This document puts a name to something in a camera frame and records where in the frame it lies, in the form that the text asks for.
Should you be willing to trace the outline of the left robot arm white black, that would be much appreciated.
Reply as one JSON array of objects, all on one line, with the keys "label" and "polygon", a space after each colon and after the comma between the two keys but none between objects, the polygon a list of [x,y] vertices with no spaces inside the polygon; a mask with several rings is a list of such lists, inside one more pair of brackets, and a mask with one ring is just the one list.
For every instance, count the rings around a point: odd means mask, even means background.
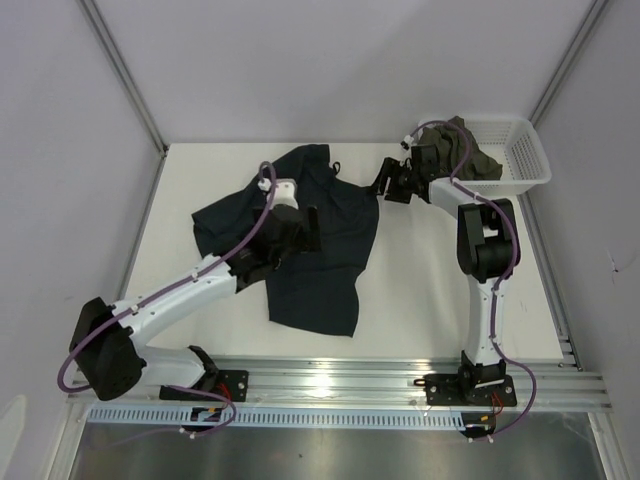
[{"label": "left robot arm white black", "polygon": [[221,257],[205,256],[160,290],[113,304],[97,297],[82,307],[69,355],[99,400],[118,399],[137,386],[157,388],[163,400],[243,400],[230,392],[231,373],[203,348],[149,343],[197,309],[266,280],[289,257],[320,251],[316,207],[277,205],[254,216],[251,239]]}]

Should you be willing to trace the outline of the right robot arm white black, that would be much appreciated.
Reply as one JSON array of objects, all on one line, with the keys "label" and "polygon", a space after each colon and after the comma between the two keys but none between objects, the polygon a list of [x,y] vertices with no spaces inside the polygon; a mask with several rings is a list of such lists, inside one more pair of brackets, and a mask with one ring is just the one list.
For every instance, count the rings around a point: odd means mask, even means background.
[{"label": "right robot arm white black", "polygon": [[427,146],[412,147],[403,162],[385,158],[370,192],[402,204],[419,197],[457,224],[456,258],[469,284],[469,329],[456,373],[414,381],[427,404],[514,407],[515,387],[502,347],[506,289],[520,261],[512,202],[489,200],[441,172],[437,150]]}]

